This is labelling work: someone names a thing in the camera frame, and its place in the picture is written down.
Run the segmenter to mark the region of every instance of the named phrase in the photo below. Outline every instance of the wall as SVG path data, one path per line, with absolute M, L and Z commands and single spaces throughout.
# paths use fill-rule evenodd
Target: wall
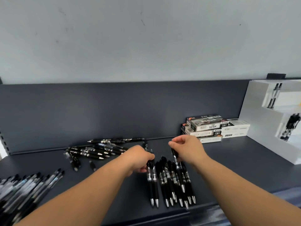
M 0 0 L 4 84 L 300 76 L 301 0 Z

